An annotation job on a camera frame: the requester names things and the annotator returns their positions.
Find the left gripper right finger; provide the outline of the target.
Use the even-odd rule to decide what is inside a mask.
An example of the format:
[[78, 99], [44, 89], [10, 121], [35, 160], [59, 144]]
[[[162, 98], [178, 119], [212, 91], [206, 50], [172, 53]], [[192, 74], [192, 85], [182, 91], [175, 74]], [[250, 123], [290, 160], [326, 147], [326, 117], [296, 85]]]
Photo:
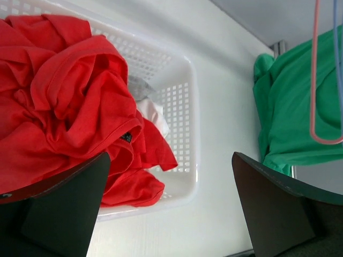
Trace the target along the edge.
[[235, 152], [234, 179], [254, 256], [342, 256], [342, 195]]

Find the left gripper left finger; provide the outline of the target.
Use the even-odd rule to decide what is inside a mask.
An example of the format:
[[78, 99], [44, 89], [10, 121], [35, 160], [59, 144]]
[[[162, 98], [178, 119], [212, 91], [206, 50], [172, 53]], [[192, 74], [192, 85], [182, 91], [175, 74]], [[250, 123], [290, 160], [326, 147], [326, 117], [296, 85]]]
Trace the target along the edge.
[[110, 169], [107, 153], [1, 194], [1, 256], [86, 256]]

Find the pink hanger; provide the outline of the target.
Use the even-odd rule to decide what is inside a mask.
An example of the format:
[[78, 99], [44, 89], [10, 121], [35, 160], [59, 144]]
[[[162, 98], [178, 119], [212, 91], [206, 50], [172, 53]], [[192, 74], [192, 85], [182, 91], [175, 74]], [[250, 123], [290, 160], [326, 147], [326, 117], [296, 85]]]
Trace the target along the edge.
[[341, 137], [333, 140], [323, 139], [316, 133], [316, 85], [317, 85], [317, 52], [318, 52], [318, 25], [319, 25], [320, 1], [315, 1], [314, 25], [311, 51], [311, 86], [310, 86], [310, 135], [318, 143], [323, 145], [337, 145], [342, 143]]

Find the red tank top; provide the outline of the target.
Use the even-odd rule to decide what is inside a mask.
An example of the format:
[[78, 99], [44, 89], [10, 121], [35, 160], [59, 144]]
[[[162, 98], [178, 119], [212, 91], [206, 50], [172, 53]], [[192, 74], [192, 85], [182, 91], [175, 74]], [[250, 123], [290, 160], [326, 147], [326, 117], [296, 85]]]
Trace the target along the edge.
[[1, 192], [108, 153], [102, 207], [146, 207], [165, 189], [149, 169], [177, 160], [138, 111], [125, 59], [88, 21], [42, 14], [1, 20]]

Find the green tank top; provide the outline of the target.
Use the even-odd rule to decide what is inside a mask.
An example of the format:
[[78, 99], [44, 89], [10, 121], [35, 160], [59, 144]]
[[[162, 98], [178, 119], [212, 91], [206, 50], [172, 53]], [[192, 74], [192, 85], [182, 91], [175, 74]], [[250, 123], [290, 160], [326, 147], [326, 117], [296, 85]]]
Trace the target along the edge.
[[[255, 61], [253, 94], [261, 131], [262, 163], [285, 175], [294, 165], [314, 165], [342, 159], [342, 145], [322, 145], [310, 135], [311, 41], [274, 58]], [[323, 139], [341, 135], [334, 61], [333, 32], [318, 37], [316, 133]]]

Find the white tank top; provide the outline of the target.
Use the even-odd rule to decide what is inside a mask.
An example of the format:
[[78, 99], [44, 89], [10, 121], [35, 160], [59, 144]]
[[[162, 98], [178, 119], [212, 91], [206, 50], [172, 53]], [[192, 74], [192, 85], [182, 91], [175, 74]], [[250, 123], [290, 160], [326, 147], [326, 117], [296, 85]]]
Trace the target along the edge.
[[137, 109], [141, 115], [152, 122], [159, 130], [161, 135], [165, 138], [170, 132], [167, 121], [163, 115], [163, 107], [154, 103], [148, 97], [136, 102]]

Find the grey tank top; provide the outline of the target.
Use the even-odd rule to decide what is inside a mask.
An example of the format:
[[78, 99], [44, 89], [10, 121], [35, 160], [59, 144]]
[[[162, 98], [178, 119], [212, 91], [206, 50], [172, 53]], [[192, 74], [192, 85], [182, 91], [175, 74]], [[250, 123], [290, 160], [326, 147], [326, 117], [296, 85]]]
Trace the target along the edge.
[[129, 75], [128, 89], [136, 101], [141, 101], [155, 93], [155, 89], [144, 79]]

